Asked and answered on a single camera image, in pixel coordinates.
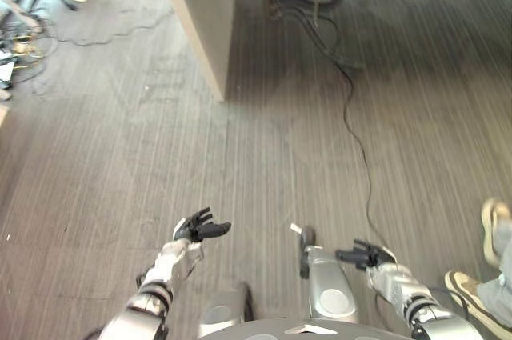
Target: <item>black cable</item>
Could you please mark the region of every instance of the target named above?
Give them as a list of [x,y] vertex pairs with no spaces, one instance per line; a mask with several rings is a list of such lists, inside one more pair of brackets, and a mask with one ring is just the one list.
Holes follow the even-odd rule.
[[[335,8],[341,0],[329,0],[328,2],[320,2],[318,10],[328,11]],[[314,9],[314,1],[312,0],[277,0],[280,6],[296,6],[306,10]]]
[[152,29],[156,28],[158,25],[160,25],[160,23],[167,16],[169,16],[169,15],[171,15],[173,13],[174,13],[173,10],[169,10],[169,11],[165,12],[162,16],[157,18],[157,20],[153,24],[151,24],[149,26],[134,26],[133,28],[130,28],[127,32],[123,32],[123,33],[120,33],[120,34],[112,34],[107,39],[105,39],[103,41],[100,41],[100,42],[77,42],[76,40],[73,40],[72,38],[58,38],[58,37],[57,37],[57,40],[59,42],[69,42],[69,43],[74,44],[76,46],[104,46],[106,44],[112,43],[112,41],[115,40],[115,38],[125,38],[125,37],[128,37],[133,32],[135,32],[136,30],[152,30]]
[[432,292],[442,292],[444,294],[452,294],[454,296],[457,296],[462,304],[462,310],[464,311],[464,318],[467,321],[470,320],[470,309],[468,307],[467,300],[459,292],[455,292],[454,290],[449,290],[448,288],[443,288],[440,286],[429,286],[428,288]]
[[28,82],[29,80],[32,80],[33,78],[36,78],[37,76],[43,74],[46,71],[47,66],[44,62],[39,65],[42,66],[42,68],[38,70],[35,74],[32,74],[28,78],[23,78],[22,80],[15,80],[13,81],[13,85],[15,86],[16,84],[21,84],[22,82]]
[[368,157],[366,154],[366,148],[362,144],[361,138],[355,133],[354,129],[348,122],[348,109],[350,102],[354,98],[355,93],[355,87],[354,82],[352,81],[352,77],[346,72],[346,68],[344,67],[345,63],[343,60],[340,59],[339,56],[335,54],[335,52],[330,49],[322,40],[322,37],[320,36],[320,33],[318,32],[317,27],[313,23],[313,21],[310,19],[307,12],[302,10],[301,8],[297,8],[296,6],[280,6],[278,3],[278,9],[279,14],[282,16],[291,16],[292,18],[295,18],[299,20],[300,24],[302,25],[302,28],[304,31],[310,36],[311,40],[313,41],[313,44],[316,45],[316,47],[322,52],[322,54],[332,61],[332,63],[336,66],[336,68],[340,71],[340,73],[346,78],[346,80],[349,83],[349,94],[347,95],[345,99],[345,103],[343,104],[343,123],[345,124],[346,129],[348,130],[349,134],[354,138],[356,143],[359,146],[359,149],[361,150],[362,160],[365,166],[365,172],[366,172],[366,179],[368,182],[368,196],[366,198],[366,207],[365,207],[365,216],[366,221],[370,227],[370,229],[374,232],[374,234],[378,237],[378,239],[381,241],[381,243],[388,247],[387,240],[384,238],[384,236],[381,234],[381,232],[376,227],[371,214],[370,214],[370,203],[371,203],[371,197],[373,193],[373,187],[372,187],[372,179],[371,179],[371,172],[370,172],[370,165],[368,164]]
[[384,236],[378,230],[378,228],[376,227],[376,225],[370,215],[370,202],[371,202],[373,187],[372,187],[372,181],[371,181],[370,165],[368,164],[368,157],[366,155],[366,149],[365,149],[365,146],[362,144],[361,138],[354,132],[354,129],[348,122],[348,109],[349,109],[350,102],[354,98],[354,93],[355,93],[354,82],[352,81],[352,78],[348,75],[348,73],[345,72],[343,67],[340,66],[340,64],[338,62],[334,62],[334,65],[336,66],[336,68],[338,68],[338,70],[342,73],[342,75],[345,76],[346,80],[349,83],[349,94],[347,95],[345,104],[343,105],[343,123],[345,124],[346,129],[349,131],[349,134],[354,138],[354,140],[359,145],[359,149],[361,150],[362,162],[364,163],[365,169],[366,169],[366,178],[368,181],[368,197],[366,198],[366,208],[365,208],[366,222],[368,222],[368,225],[370,226],[371,230],[378,237],[378,239],[381,241],[381,243],[385,247],[388,247],[387,240],[384,238]]

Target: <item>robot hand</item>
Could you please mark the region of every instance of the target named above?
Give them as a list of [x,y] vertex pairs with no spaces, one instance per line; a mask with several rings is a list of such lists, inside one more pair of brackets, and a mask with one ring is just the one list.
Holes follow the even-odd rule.
[[352,251],[337,250],[336,257],[366,272],[369,287],[395,308],[411,328],[413,339],[483,340],[468,321],[440,306],[429,288],[414,278],[406,266],[397,264],[387,248],[360,240],[354,243]]
[[158,283],[176,295],[195,265],[202,260],[202,240],[223,236],[231,228],[230,222],[215,224],[212,218],[210,208],[182,218],[174,228],[174,240],[163,246],[153,267],[147,271],[142,286]]
[[212,217],[213,215],[208,207],[189,218],[182,218],[174,228],[174,240],[186,238],[191,242],[202,242],[204,238],[217,238],[227,234],[231,228],[231,223],[215,224],[209,222]]
[[138,291],[103,329],[100,340],[163,340],[165,321],[174,297],[202,259],[201,241],[226,234],[231,224],[214,224],[206,208],[183,218],[174,228],[174,240],[158,253],[146,274],[138,277]]

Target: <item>person's leg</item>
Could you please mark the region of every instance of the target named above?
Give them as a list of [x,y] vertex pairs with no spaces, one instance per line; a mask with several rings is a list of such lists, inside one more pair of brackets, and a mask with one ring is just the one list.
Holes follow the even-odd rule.
[[487,262],[499,268],[500,259],[512,239],[512,215],[504,202],[489,199],[482,208],[484,228],[483,254]]
[[445,275],[449,290],[459,292],[468,302],[470,313],[503,340],[512,339],[512,215],[502,202],[489,200],[482,208],[484,255],[502,275],[482,284],[463,272]]
[[502,202],[490,200],[488,204],[492,231],[489,232],[488,227],[485,229],[486,236],[491,236],[492,248],[487,247],[486,258],[491,264],[499,258],[502,274],[495,280],[479,285],[477,292],[488,311],[502,324],[512,327],[512,214]]

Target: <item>black wheel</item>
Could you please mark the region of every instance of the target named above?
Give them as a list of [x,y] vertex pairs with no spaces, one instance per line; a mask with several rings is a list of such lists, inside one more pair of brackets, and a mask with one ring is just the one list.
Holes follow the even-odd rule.
[[302,229],[301,237],[298,245],[301,251],[301,258],[299,263],[299,275],[301,278],[307,280],[310,278],[310,265],[307,259],[306,248],[308,246],[314,246],[316,244],[316,233],[312,226],[305,226]]
[[254,320],[253,295],[250,292],[249,284],[241,282],[237,285],[237,289],[244,294],[243,321],[252,322]]
[[317,235],[314,232],[314,228],[312,226],[305,226],[302,229],[301,239],[300,239],[300,247],[301,252],[304,252],[307,246],[314,246],[317,242]]

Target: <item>gray carpet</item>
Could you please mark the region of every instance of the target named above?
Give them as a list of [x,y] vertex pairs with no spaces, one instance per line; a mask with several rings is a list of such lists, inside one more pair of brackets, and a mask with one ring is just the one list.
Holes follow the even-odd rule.
[[[176,221],[203,206],[233,229],[205,243],[175,302],[172,339],[194,338],[201,307],[241,280],[258,317],[305,316],[291,222],[315,226],[332,250],[377,240],[361,151],[342,123],[348,83],[298,24],[266,21],[260,3],[238,0],[226,103],[212,101],[173,14],[108,45],[61,43],[46,72],[16,86],[0,130],[1,339],[80,339],[100,326]],[[171,8],[43,5],[58,36],[79,42],[153,24]],[[450,269],[497,276],[483,258],[479,209],[489,196],[512,202],[511,7],[344,0],[335,14],[342,52],[365,65],[348,119],[368,155],[370,212],[429,285]],[[362,322],[382,327],[363,274],[347,274]]]

